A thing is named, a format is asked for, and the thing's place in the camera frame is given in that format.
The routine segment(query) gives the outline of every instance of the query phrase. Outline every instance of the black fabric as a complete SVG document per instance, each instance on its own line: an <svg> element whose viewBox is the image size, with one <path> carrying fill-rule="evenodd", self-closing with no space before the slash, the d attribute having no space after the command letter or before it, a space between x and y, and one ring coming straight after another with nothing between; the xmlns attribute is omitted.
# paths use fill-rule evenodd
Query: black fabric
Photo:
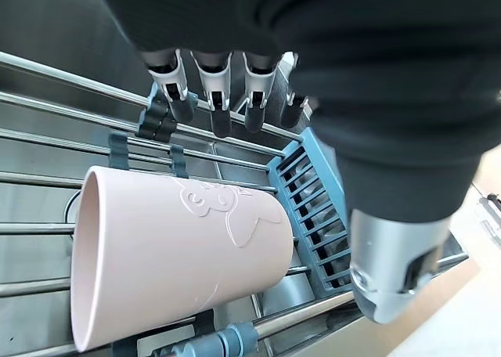
<svg viewBox="0 0 501 357"><path fill-rule="evenodd" d="M350 208L449 216L501 140L499 0L106 1L139 51L298 53Z"/></svg>
<svg viewBox="0 0 501 357"><path fill-rule="evenodd" d="M223 53L203 53L193 52L193 57L208 73L218 73L228 66L229 52Z"/></svg>

